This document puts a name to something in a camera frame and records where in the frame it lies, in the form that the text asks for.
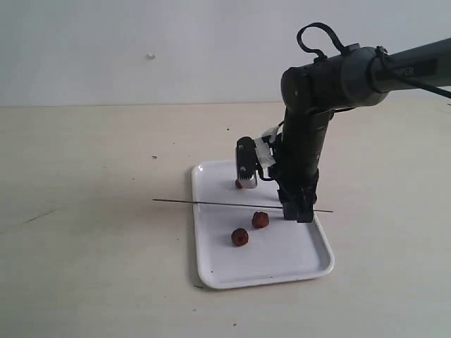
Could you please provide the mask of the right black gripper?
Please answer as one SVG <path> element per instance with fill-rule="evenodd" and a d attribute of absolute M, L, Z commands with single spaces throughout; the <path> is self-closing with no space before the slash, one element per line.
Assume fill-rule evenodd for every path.
<path fill-rule="evenodd" d="M 302 160 L 297 150 L 285 149 L 282 138 L 278 135 L 270 144 L 276 163 L 269 167 L 268 176 L 278 184 L 284 219 L 310 223 L 314 219 L 314 204 L 317 201 L 320 153 Z"/>

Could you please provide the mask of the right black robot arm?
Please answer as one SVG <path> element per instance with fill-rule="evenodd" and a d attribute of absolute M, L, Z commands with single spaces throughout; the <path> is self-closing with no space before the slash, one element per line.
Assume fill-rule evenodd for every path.
<path fill-rule="evenodd" d="M 279 186 L 286 220 L 314 218 L 319 159 L 329 121 L 341 109 L 375 106 L 389 92 L 450 85 L 450 40 L 396 54 L 356 46 L 348 54 L 288 68 L 281 78 L 283 130 L 269 175 Z"/>

